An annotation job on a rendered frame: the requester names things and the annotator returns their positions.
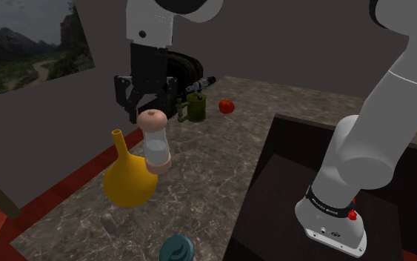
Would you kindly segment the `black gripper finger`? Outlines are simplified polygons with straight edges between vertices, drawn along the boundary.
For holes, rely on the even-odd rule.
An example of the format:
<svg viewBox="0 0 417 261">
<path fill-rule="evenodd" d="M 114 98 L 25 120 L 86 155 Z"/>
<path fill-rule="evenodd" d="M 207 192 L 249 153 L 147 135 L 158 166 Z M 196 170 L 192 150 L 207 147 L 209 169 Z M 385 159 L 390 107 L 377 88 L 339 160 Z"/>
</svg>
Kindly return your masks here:
<svg viewBox="0 0 417 261">
<path fill-rule="evenodd" d="M 167 77 L 156 80 L 156 101 L 154 108 L 166 115 L 168 119 L 176 114 L 176 98 L 178 94 L 178 80 L 174 77 Z"/>
<path fill-rule="evenodd" d="M 114 87 L 117 103 L 129 113 L 132 124 L 137 122 L 137 116 L 153 106 L 153 99 L 140 104 L 148 92 L 141 85 L 134 85 L 131 76 L 114 76 Z"/>
</svg>

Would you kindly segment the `black round appliance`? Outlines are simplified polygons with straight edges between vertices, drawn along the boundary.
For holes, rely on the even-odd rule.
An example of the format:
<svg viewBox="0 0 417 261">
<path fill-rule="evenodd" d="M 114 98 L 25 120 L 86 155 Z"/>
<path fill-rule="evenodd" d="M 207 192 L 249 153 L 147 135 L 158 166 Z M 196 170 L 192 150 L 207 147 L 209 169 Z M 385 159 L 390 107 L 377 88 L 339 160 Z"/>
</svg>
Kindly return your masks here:
<svg viewBox="0 0 417 261">
<path fill-rule="evenodd" d="M 204 68 L 198 59 L 183 53 L 168 52 L 167 76 L 177 79 L 177 93 L 183 102 L 186 102 L 186 87 L 203 78 Z"/>
</svg>

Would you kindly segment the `olive green mug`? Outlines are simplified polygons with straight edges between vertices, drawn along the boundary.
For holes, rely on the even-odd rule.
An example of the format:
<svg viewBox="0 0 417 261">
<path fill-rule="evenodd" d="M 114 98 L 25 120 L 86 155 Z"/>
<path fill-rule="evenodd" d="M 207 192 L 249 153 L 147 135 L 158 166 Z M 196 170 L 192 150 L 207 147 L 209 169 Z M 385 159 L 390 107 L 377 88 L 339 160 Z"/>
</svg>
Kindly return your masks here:
<svg viewBox="0 0 417 261">
<path fill-rule="evenodd" d="M 189 93 L 186 102 L 177 98 L 178 121 L 203 122 L 206 119 L 206 96 L 203 93 Z"/>
</svg>

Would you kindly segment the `black and silver hand tool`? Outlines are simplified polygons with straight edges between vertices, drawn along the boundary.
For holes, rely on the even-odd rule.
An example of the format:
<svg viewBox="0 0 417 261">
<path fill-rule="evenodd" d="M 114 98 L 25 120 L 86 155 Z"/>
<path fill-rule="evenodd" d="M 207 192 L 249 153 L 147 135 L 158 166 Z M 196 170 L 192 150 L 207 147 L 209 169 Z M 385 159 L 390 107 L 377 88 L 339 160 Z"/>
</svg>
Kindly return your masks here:
<svg viewBox="0 0 417 261">
<path fill-rule="evenodd" d="M 186 87 L 185 90 L 187 93 L 200 93 L 203 89 L 207 89 L 209 86 L 216 82 L 216 77 L 209 76 L 199 79 L 198 81 L 192 83 L 190 86 Z"/>
</svg>

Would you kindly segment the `clear shaker with tan caps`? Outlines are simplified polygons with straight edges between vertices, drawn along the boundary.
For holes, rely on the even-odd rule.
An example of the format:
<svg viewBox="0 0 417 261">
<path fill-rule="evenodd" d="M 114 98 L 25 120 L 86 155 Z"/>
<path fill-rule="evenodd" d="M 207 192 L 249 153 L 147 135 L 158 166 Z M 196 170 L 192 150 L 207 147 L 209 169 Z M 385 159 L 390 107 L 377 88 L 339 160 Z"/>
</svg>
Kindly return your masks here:
<svg viewBox="0 0 417 261">
<path fill-rule="evenodd" d="M 156 109 L 139 114 L 137 125 L 144 134 L 144 158 L 146 167 L 152 174 L 166 173 L 172 165 L 170 148 L 166 137 L 167 117 Z"/>
</svg>

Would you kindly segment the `red apple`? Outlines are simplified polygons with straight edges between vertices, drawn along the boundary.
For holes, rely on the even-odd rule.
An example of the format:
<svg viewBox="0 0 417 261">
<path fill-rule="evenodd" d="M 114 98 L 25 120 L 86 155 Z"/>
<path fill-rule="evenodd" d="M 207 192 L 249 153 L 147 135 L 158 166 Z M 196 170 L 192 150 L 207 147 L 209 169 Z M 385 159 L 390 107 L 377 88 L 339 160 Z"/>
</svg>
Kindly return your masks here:
<svg viewBox="0 0 417 261">
<path fill-rule="evenodd" d="M 235 105 L 231 99 L 222 99 L 218 104 L 218 108 L 221 113 L 229 114 L 235 110 Z"/>
</svg>

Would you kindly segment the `yellow round long-necked vase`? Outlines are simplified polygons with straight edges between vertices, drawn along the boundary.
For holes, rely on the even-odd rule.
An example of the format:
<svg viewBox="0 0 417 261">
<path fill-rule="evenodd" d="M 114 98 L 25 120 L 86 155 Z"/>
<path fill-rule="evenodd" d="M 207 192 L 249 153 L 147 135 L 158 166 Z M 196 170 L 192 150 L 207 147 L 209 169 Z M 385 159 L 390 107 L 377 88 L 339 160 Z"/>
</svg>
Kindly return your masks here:
<svg viewBox="0 0 417 261">
<path fill-rule="evenodd" d="M 113 130 L 111 134 L 118 158 L 103 177 L 104 193 L 121 207 L 143 205 L 154 194 L 158 177 L 147 170 L 144 157 L 129 152 L 120 129 Z"/>
</svg>

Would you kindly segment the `small grey capsule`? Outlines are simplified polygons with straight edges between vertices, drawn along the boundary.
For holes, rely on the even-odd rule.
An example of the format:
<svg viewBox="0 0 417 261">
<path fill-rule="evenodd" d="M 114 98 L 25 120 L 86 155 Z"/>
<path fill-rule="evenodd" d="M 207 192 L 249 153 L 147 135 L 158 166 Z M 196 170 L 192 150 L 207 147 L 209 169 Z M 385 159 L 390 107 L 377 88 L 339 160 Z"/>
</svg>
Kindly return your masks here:
<svg viewBox="0 0 417 261">
<path fill-rule="evenodd" d="M 101 215 L 101 223 L 108 234 L 116 234 L 117 224 L 110 213 L 104 213 Z"/>
</svg>

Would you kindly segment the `teal ridged round object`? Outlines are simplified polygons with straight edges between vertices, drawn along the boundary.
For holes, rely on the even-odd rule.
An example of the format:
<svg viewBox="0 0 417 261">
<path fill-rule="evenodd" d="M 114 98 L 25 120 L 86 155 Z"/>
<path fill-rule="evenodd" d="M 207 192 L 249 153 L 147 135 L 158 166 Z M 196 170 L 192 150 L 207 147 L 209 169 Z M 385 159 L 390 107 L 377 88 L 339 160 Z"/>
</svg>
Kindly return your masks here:
<svg viewBox="0 0 417 261">
<path fill-rule="evenodd" d="M 196 261 L 192 241 L 182 234 L 172 235 L 162 244 L 159 261 Z"/>
</svg>

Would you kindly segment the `dark robot stand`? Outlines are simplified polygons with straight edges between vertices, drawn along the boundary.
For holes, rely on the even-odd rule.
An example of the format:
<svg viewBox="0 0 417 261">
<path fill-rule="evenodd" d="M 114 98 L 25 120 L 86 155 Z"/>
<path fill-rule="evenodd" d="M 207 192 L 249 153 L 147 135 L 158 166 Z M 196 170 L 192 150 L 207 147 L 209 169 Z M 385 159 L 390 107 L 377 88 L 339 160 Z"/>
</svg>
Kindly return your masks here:
<svg viewBox="0 0 417 261">
<path fill-rule="evenodd" d="M 392 182 L 356 197 L 367 232 L 359 258 L 310 239 L 294 208 L 320 167 L 334 128 L 276 115 L 222 261 L 404 261 L 417 254 L 417 145 Z"/>
</svg>

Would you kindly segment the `landscape wall picture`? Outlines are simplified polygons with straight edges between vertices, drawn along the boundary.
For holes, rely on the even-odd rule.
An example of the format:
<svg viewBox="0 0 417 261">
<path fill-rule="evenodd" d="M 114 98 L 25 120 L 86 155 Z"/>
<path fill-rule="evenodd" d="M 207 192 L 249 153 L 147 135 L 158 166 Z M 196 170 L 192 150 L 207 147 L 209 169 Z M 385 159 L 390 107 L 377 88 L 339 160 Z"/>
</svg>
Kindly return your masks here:
<svg viewBox="0 0 417 261">
<path fill-rule="evenodd" d="M 0 0 L 0 94 L 94 67 L 75 0 Z"/>
</svg>

